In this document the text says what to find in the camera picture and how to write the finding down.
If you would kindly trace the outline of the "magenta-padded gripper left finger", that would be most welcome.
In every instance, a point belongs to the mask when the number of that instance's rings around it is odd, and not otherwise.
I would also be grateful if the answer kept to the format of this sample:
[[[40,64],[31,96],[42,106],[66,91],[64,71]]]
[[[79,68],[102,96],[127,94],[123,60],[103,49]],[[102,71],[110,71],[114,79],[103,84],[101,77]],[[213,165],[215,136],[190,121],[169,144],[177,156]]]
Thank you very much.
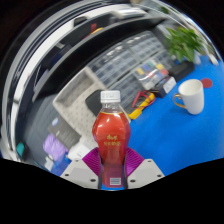
[[[98,148],[94,148],[82,159],[74,159],[61,177],[84,188],[102,187],[101,159]]]

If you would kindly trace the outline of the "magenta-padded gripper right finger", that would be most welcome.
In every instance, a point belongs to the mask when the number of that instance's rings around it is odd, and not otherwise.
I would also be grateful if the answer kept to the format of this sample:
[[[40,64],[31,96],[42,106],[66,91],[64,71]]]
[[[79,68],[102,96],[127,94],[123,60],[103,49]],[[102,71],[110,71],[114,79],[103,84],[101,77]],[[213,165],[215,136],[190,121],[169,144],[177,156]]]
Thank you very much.
[[[144,159],[135,150],[128,148],[124,163],[125,188],[146,186],[164,177],[152,159]]]

